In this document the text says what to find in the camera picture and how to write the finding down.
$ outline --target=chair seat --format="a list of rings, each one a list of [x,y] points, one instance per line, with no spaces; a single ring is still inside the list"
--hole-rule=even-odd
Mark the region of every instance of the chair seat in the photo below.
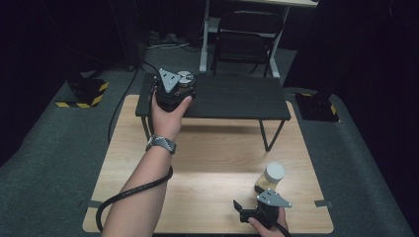
[[[267,57],[265,42],[256,34],[223,32],[218,37],[219,59],[264,63]]]

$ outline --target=chair backrest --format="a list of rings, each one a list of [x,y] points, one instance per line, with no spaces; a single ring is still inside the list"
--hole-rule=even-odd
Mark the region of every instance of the chair backrest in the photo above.
[[[226,13],[218,24],[218,32],[273,34],[273,38],[276,38],[283,28],[284,21],[278,14],[248,10]]]

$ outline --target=light wood tabletop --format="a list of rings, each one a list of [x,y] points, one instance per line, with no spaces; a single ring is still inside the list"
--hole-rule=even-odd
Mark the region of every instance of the light wood tabletop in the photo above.
[[[147,140],[134,114],[137,102],[137,95],[126,97],[92,201],[116,195],[145,152]],[[324,197],[293,107],[288,106],[292,119],[270,152],[264,149],[256,120],[184,118],[156,233],[256,233],[250,224],[239,221],[233,200],[243,208],[255,208],[254,184],[272,161],[286,169],[276,191],[293,205],[286,208],[290,233],[332,232],[327,207],[314,203]],[[266,121],[268,138],[278,124]],[[88,207],[83,222],[87,232],[98,232],[96,210]],[[108,211],[103,213],[103,223]]]

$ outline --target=translucent bottle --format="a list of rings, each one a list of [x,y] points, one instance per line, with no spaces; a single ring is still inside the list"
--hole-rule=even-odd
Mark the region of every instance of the translucent bottle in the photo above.
[[[278,182],[284,177],[286,170],[278,162],[271,162],[266,166],[265,172],[259,177],[255,184],[255,191],[261,194],[267,189],[275,190]]]

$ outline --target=small black table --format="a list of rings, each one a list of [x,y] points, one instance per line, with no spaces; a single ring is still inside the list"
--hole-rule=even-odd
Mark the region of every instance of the small black table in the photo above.
[[[286,120],[291,119],[278,78],[255,78],[238,76],[195,76],[197,97],[188,108],[184,118],[195,119],[256,119],[261,127],[265,150],[270,151]],[[155,74],[146,74],[135,115],[141,117],[147,139],[152,126],[148,101],[151,87],[158,79]],[[281,123],[271,141],[266,139],[263,120],[280,120]]]

